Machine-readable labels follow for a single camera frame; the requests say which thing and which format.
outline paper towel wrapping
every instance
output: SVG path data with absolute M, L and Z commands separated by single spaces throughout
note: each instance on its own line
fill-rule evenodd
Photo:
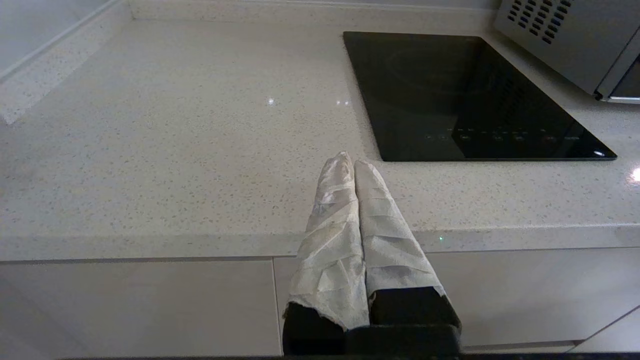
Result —
M 314 308 L 343 329 L 369 324 L 353 164 L 346 152 L 324 164 L 289 302 Z
M 378 170 L 369 163 L 356 161 L 355 177 L 367 295 L 382 289 L 427 286 L 445 295 Z

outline speckled white countertop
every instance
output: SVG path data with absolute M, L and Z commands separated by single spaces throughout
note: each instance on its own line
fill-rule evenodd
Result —
M 379 168 L 426 251 L 640 247 L 640 107 L 477 34 L 619 159 L 384 163 L 343 30 L 126 25 L 0 129 L 0 261 L 292 255 L 340 150 Z

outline stainless steel microwave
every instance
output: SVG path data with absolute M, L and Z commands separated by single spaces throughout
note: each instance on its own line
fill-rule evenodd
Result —
M 596 99 L 640 104 L 640 0 L 503 0 L 494 26 Z

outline induction cooktop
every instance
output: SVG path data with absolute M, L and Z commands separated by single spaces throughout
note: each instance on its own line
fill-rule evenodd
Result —
M 345 32 L 384 161 L 617 156 L 479 37 Z

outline quartz countertop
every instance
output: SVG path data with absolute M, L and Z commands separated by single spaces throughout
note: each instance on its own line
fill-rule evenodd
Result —
M 619 158 L 385 163 L 344 30 L 126 25 L 0 129 L 0 261 L 295 255 L 341 150 L 377 166 L 427 252 L 640 247 L 640 107 L 597 102 L 503 36 L 466 33 Z

